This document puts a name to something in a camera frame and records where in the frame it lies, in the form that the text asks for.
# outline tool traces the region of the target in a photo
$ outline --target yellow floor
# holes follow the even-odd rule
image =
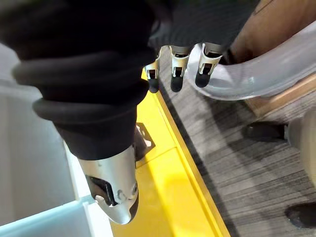
[[[115,237],[229,237],[227,228],[158,92],[138,106],[155,147],[137,162],[139,207]]]

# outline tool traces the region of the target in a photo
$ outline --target black shoe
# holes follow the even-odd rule
[[[298,228],[316,228],[316,202],[291,206],[285,215]]]
[[[275,124],[272,122],[254,122],[242,131],[245,138],[260,142],[285,141],[284,128],[286,124]]]

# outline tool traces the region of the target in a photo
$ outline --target wooden board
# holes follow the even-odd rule
[[[261,0],[231,46],[236,63],[277,47],[316,20],[316,0]]]
[[[314,91],[316,91],[316,73],[300,80],[279,95],[269,98],[255,97],[245,100],[245,102],[254,114],[260,118]]]

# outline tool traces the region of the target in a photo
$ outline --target black fabric sleeve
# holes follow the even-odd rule
[[[0,41],[21,60],[19,84],[37,87],[33,105],[80,159],[132,144],[136,107],[148,90],[143,66],[153,14],[142,1],[35,0],[0,3]]]

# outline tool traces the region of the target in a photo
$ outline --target striped carpet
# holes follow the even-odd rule
[[[242,127],[255,120],[244,102],[207,98],[187,81],[173,93],[170,77],[171,59],[163,50],[161,91],[231,236],[316,237],[316,230],[297,229],[284,216],[292,204],[316,201],[299,151],[243,139]],[[316,92],[264,120],[289,121],[313,105]]]

